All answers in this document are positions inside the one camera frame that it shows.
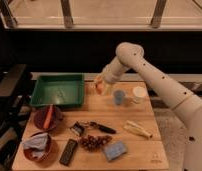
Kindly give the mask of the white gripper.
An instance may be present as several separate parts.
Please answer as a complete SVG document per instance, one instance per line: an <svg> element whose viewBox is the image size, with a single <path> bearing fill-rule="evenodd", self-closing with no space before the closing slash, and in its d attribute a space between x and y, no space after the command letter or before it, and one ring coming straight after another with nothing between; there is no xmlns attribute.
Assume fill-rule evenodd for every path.
<svg viewBox="0 0 202 171"><path fill-rule="evenodd" d="M112 85L104 81L101 74L98 74L94 79L95 90L99 95L107 95L111 93Z"/></svg>

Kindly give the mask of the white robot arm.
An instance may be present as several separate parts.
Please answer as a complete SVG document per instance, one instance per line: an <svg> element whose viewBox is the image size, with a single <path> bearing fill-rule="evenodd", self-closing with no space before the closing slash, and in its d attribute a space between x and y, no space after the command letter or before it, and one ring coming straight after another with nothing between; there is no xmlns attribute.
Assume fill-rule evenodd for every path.
<svg viewBox="0 0 202 171"><path fill-rule="evenodd" d="M144 59L138 44L120 43L116 56L94 79L96 91L104 95L129 69L154 90L188 129L182 171L202 171L202 99Z"/></svg>

